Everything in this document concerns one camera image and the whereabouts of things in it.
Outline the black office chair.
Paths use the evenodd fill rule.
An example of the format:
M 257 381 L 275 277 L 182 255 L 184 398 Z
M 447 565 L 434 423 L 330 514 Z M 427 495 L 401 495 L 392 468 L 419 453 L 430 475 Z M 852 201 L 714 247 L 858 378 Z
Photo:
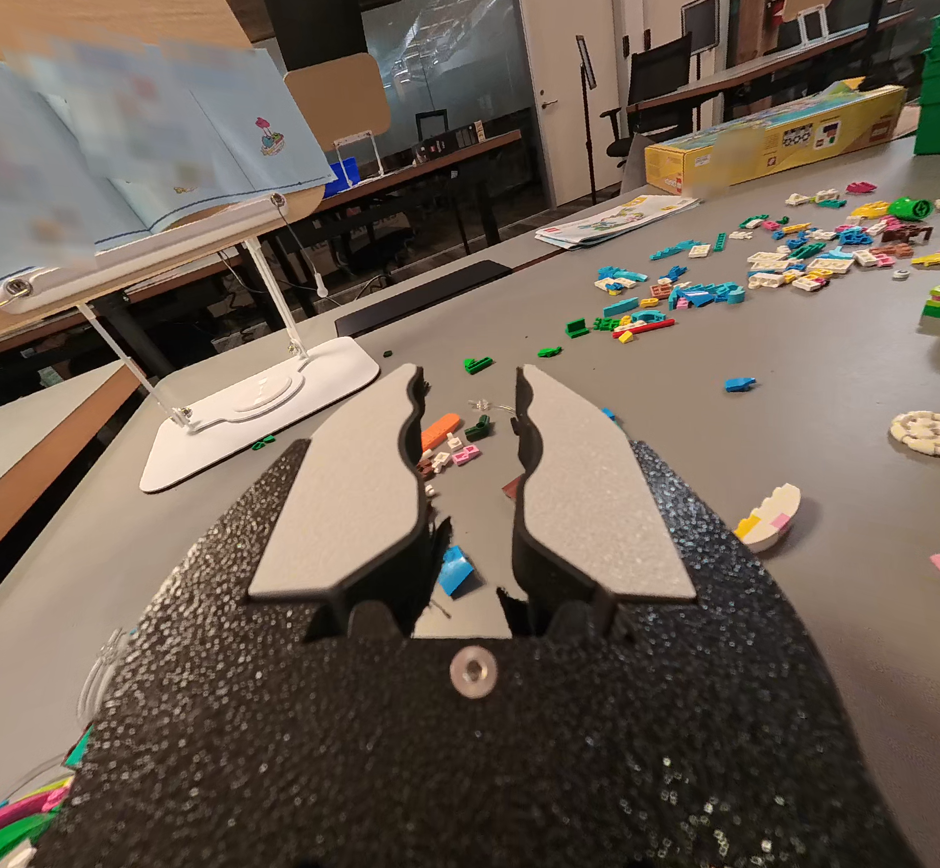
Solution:
M 692 34 L 688 32 L 660 47 L 632 54 L 628 105 L 663 97 L 687 86 L 691 47 Z M 619 132 L 618 112 L 619 108 L 614 108 L 602 113 L 602 117 L 610 120 L 614 136 L 606 148 L 607 157 L 628 157 L 638 135 L 652 135 L 657 141 L 664 142 L 692 132 L 693 111 L 688 106 L 663 105 L 629 112 L 624 136 Z

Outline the yellow lego box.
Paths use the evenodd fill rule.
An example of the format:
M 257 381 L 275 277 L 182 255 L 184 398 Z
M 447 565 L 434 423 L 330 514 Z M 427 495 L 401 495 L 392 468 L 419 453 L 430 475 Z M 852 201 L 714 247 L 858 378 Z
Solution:
M 888 142 L 907 90 L 887 85 L 861 92 L 860 82 L 841 80 L 818 94 L 654 143 L 644 151 L 647 184 L 674 195 L 708 195 Z

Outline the long brown desk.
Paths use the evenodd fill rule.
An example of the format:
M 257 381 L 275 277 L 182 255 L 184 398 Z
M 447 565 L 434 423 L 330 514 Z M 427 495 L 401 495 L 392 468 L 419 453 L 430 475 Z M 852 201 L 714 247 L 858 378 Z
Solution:
M 887 31 L 899 28 L 914 14 L 914 10 L 906 10 L 884 16 L 873 33 L 867 25 L 859 25 L 803 47 L 732 66 L 669 94 L 628 103 L 624 112 L 636 115 L 664 108 L 695 109 L 719 97 L 724 100 L 725 110 L 752 104 L 797 84 L 815 82 L 829 72 L 852 69 L 862 63 L 866 49 L 876 49 Z
M 513 152 L 521 148 L 522 141 L 520 130 L 508 131 L 347 188 L 321 203 L 310 218 L 296 223 L 302 229 L 300 241 L 293 240 L 293 236 L 286 238 L 276 251 L 283 251 L 285 256 L 296 254 L 302 259 L 326 246 L 336 271 L 357 275 L 360 267 L 378 265 L 376 259 L 386 249 L 387 253 L 392 253 L 388 247 L 390 242 L 377 240 L 375 226 L 379 222 L 399 215 L 411 217 L 413 210 L 417 212 L 420 206 L 441 199 L 456 218 L 463 233 L 464 251 L 469 255 L 471 242 L 466 239 L 464 224 L 459 218 L 459 200 L 464 195 L 476 206 L 486 246 L 499 244 L 502 239 L 493 211 L 489 180 L 494 172 L 494 160 L 507 147 Z M 142 302 L 224 273 L 229 265 L 241 268 L 241 261 L 242 256 L 237 251 L 222 251 L 208 261 L 184 264 L 170 273 L 129 287 L 123 295 L 129 303 Z M 74 309 L 16 328 L 4 320 L 2 353 L 30 347 L 83 322 Z

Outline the orange lego piece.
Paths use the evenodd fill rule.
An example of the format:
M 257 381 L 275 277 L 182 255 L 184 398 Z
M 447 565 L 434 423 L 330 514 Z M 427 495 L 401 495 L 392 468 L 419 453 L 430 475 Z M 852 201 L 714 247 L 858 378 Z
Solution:
M 421 432 L 421 452 L 432 451 L 445 442 L 447 434 L 453 434 L 459 430 L 461 423 L 462 418 L 459 414 L 448 413 L 429 424 Z

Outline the heap of bright lego parts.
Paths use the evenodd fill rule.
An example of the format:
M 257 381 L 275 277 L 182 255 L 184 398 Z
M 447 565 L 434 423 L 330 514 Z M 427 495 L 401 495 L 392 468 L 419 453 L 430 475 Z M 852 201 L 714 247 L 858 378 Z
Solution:
M 68 754 L 54 761 L 61 765 L 63 775 L 19 798 L 2 800 L 2 867 L 29 866 L 32 862 L 39 839 L 51 826 L 71 791 L 92 733 L 93 725 L 89 725 Z

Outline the light blue instruction book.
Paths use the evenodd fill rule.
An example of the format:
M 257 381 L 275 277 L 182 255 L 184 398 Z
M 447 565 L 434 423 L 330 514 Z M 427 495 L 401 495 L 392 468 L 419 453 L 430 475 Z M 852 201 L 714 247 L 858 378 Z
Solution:
M 333 178 L 263 49 L 30 29 L 2 45 L 4 278 Z

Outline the blue lego slope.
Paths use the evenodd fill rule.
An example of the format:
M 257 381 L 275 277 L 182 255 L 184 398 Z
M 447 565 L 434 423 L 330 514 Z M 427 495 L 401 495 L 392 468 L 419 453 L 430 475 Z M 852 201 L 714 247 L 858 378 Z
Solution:
M 474 573 L 475 566 L 465 552 L 458 545 L 452 545 L 444 552 L 437 584 L 446 596 L 453 597 Z

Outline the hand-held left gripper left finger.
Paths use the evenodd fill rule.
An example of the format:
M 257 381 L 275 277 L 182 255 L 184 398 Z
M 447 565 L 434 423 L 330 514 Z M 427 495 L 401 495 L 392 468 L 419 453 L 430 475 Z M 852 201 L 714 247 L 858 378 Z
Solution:
M 248 587 L 252 601 L 354 603 L 427 580 L 428 498 L 417 472 L 423 369 L 404 364 L 313 433 Z

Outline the instruction booklet on table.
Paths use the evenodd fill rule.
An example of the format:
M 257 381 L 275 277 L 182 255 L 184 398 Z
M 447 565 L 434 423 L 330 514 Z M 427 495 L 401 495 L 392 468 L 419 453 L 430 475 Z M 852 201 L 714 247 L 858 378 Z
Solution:
M 599 214 L 542 227 L 535 239 L 564 251 L 587 249 L 698 204 L 699 199 L 685 196 L 640 195 Z

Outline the white door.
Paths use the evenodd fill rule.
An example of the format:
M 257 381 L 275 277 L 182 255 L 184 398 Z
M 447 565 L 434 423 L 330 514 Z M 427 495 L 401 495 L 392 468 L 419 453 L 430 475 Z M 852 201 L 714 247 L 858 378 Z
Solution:
M 630 55 L 641 50 L 647 26 L 644 0 L 516 0 L 523 30 L 538 124 L 542 168 L 552 207 L 589 193 L 581 53 L 585 40 L 597 88 L 589 90 L 596 186 L 619 181 L 617 163 L 605 157 L 609 125 L 600 114 L 623 107 Z

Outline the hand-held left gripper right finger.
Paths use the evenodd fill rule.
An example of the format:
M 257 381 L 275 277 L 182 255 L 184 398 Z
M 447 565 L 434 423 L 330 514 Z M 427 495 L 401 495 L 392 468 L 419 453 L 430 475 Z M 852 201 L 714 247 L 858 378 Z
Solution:
M 531 627 L 570 604 L 609 627 L 627 603 L 687 605 L 697 592 L 630 439 L 533 364 L 517 369 L 523 475 L 511 566 Z

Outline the white half-round lego assembly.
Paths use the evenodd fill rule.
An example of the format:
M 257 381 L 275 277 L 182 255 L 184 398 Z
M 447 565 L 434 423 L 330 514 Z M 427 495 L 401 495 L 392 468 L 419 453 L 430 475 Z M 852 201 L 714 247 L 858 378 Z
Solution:
M 790 529 L 801 501 L 802 493 L 797 486 L 777 487 L 749 516 L 741 519 L 734 530 L 735 536 L 754 554 L 768 550 Z

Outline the dark framed screen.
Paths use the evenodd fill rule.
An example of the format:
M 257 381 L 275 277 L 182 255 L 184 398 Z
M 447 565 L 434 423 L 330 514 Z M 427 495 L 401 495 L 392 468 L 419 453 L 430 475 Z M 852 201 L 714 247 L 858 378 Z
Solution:
M 720 0 L 693 0 L 681 6 L 681 35 L 689 38 L 690 55 L 715 50 L 721 41 Z

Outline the pile of mixed lego pieces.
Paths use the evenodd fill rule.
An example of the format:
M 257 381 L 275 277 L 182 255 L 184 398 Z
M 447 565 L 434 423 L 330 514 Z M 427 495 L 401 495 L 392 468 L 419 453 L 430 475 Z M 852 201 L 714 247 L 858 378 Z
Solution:
M 826 189 L 815 194 L 792 193 L 785 205 L 813 205 L 842 214 L 851 198 L 876 190 L 869 182 L 852 182 L 845 193 Z M 853 269 L 890 270 L 893 282 L 909 279 L 911 268 L 937 269 L 938 251 L 917 254 L 917 246 L 932 240 L 938 200 L 901 196 L 891 202 L 865 202 L 842 216 L 831 229 L 788 216 L 767 214 L 746 217 L 737 228 L 720 232 L 713 240 L 686 238 L 662 245 L 649 255 L 650 273 L 617 265 L 602 266 L 593 286 L 608 298 L 593 331 L 608 333 L 626 344 L 639 334 L 675 325 L 673 314 L 711 305 L 740 306 L 751 291 L 792 288 L 815 294 Z M 705 260 L 723 252 L 729 241 L 773 242 L 767 251 L 746 255 L 743 282 L 693 282 L 686 262 Z

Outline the black floor stand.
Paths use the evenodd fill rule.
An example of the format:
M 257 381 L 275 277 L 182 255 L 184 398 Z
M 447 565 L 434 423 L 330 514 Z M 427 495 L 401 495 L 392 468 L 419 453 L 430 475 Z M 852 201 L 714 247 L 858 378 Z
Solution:
M 588 94 L 597 87 L 596 77 L 588 51 L 587 41 L 580 33 L 575 34 L 575 41 L 580 58 L 581 92 L 585 125 L 585 147 L 590 183 L 590 196 L 592 204 L 597 204 L 597 185 L 594 168 L 593 141 L 590 121 L 590 108 Z

